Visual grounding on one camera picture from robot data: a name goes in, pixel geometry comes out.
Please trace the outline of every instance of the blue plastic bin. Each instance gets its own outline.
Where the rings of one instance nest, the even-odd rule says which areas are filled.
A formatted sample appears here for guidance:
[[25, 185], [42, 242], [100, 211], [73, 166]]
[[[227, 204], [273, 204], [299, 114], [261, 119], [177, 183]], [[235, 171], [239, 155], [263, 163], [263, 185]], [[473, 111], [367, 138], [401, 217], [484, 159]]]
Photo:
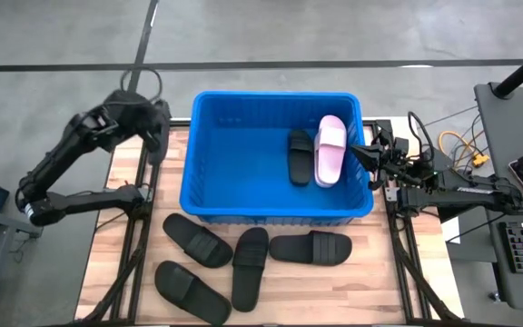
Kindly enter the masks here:
[[294, 186], [288, 133], [313, 139], [323, 116], [339, 117], [348, 144], [364, 144], [359, 100], [340, 93], [208, 91], [193, 103], [181, 207], [207, 223], [339, 225], [372, 210], [369, 174], [347, 152], [339, 181]]

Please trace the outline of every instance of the slipper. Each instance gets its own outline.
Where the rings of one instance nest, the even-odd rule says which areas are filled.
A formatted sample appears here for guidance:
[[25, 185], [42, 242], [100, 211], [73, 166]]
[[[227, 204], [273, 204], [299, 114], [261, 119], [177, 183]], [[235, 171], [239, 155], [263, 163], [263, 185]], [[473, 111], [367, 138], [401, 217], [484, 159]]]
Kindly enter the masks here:
[[235, 310], [250, 312], [260, 296], [265, 257], [268, 255], [268, 232], [256, 227], [243, 233], [233, 257], [232, 305]]
[[331, 187], [340, 179], [346, 151], [346, 127], [342, 120], [326, 115], [314, 139], [314, 178], [321, 187]]
[[228, 243], [178, 213], [164, 220], [163, 229], [187, 255], [207, 268], [223, 267], [233, 257]]
[[335, 266], [352, 252], [350, 237], [337, 233], [311, 231], [306, 235], [276, 236], [271, 239], [270, 256], [289, 263]]
[[291, 131], [288, 135], [288, 171], [290, 182], [297, 186], [306, 186], [312, 177], [312, 139], [303, 130]]
[[227, 299], [179, 263], [159, 264], [154, 286], [166, 301], [211, 325], [223, 325], [232, 313]]

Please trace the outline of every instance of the concrete floor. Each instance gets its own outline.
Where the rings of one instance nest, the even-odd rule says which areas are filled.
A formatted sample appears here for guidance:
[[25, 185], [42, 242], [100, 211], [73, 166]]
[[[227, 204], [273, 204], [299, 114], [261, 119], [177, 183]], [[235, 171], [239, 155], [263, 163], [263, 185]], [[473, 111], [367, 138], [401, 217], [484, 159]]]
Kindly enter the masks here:
[[[133, 63], [148, 6], [149, 0], [0, 0], [0, 64]], [[144, 61], [510, 58], [523, 58], [523, 0], [186, 0], [159, 4]], [[499, 81], [515, 68], [163, 72], [163, 97], [173, 116], [188, 117], [203, 90], [345, 91], [359, 97], [364, 116], [414, 111], [430, 122], [474, 105], [475, 84]], [[101, 102], [119, 74], [0, 73], [0, 185], [13, 191], [67, 120]], [[139, 92], [154, 90], [143, 75]], [[433, 124], [429, 132], [434, 140], [443, 130], [462, 133], [476, 114]], [[82, 158], [54, 190], [100, 190], [109, 161], [101, 151]], [[23, 219], [10, 203], [5, 212]], [[94, 222], [95, 213], [70, 216], [27, 244], [21, 263], [10, 255], [0, 282], [0, 326], [72, 319]], [[495, 289], [488, 265], [453, 265], [468, 318], [523, 326], [523, 312], [488, 300]]]

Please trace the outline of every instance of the wooden table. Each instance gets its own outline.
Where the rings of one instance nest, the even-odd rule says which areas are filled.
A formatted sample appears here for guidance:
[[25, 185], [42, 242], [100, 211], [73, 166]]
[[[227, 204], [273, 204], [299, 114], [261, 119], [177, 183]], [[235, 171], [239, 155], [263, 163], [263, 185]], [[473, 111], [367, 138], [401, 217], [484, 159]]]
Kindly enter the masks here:
[[[410, 134], [406, 117], [392, 117], [396, 136]], [[370, 142], [371, 130], [365, 128]], [[231, 299], [232, 266], [208, 269], [193, 261], [163, 231], [163, 221], [170, 213], [182, 213], [179, 205], [188, 129], [173, 129], [169, 151], [161, 167], [161, 176], [154, 202], [153, 220], [146, 253], [141, 295], [136, 323], [202, 324], [203, 321], [168, 303], [154, 288], [154, 272], [158, 264], [172, 260], [198, 275], [214, 290]], [[411, 141], [413, 154], [418, 143]], [[107, 187], [116, 188], [133, 182], [141, 149], [141, 141], [132, 139], [114, 153]], [[380, 191], [375, 192], [372, 212], [351, 224], [317, 230], [344, 233], [352, 239], [350, 258], [336, 267], [319, 267], [281, 263], [268, 256], [260, 299], [253, 312], [233, 310], [227, 324], [359, 324], [400, 323], [404, 321], [389, 225]], [[98, 223], [118, 214], [118, 210], [102, 211]], [[438, 296], [460, 317], [463, 316], [459, 294], [439, 219], [421, 215], [413, 220], [419, 255], [425, 278]], [[93, 241], [84, 283], [75, 317], [89, 313], [112, 284], [123, 244], [126, 218], [107, 224]], [[281, 234], [307, 233], [305, 226], [264, 226], [270, 237]], [[233, 248], [239, 236], [251, 228], [246, 225], [209, 225]], [[130, 283], [125, 295], [130, 291]], [[410, 296], [416, 316], [419, 305], [415, 283], [410, 279]], [[123, 307], [128, 307], [127, 300]]]

